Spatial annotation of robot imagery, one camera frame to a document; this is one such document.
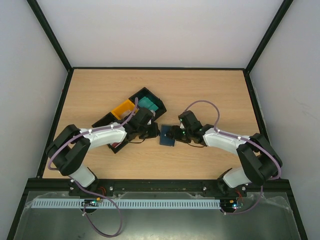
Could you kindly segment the dark blue card holder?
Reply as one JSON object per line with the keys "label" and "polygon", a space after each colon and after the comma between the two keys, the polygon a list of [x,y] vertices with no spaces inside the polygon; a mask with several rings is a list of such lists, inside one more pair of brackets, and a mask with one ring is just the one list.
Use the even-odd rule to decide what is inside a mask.
{"label": "dark blue card holder", "polygon": [[159,144],[161,146],[167,146],[167,147],[174,147],[175,146],[175,140],[171,136],[167,136],[171,130],[171,125],[163,124],[160,128],[160,139]]}

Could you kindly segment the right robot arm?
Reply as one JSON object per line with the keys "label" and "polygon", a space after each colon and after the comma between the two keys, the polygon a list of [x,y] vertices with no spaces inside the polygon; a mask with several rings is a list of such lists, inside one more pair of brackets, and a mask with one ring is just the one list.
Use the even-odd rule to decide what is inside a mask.
{"label": "right robot arm", "polygon": [[283,165],[268,140],[260,133],[252,136],[222,131],[216,125],[202,125],[190,110],[178,116],[180,125],[168,128],[164,136],[185,144],[218,148],[238,156],[241,167],[226,170],[217,179],[218,191],[229,196],[246,184],[263,186],[268,180],[281,177]]}

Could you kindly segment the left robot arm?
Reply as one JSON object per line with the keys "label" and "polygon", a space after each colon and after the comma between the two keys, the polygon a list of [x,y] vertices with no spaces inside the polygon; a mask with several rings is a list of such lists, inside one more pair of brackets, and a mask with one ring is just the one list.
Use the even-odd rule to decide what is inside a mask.
{"label": "left robot arm", "polygon": [[78,128],[70,124],[47,147],[47,168],[67,176],[86,191],[98,188],[98,178],[84,164],[88,151],[104,145],[128,143],[136,137],[144,141],[160,134],[153,111],[142,107],[132,111],[122,120],[95,128]]}

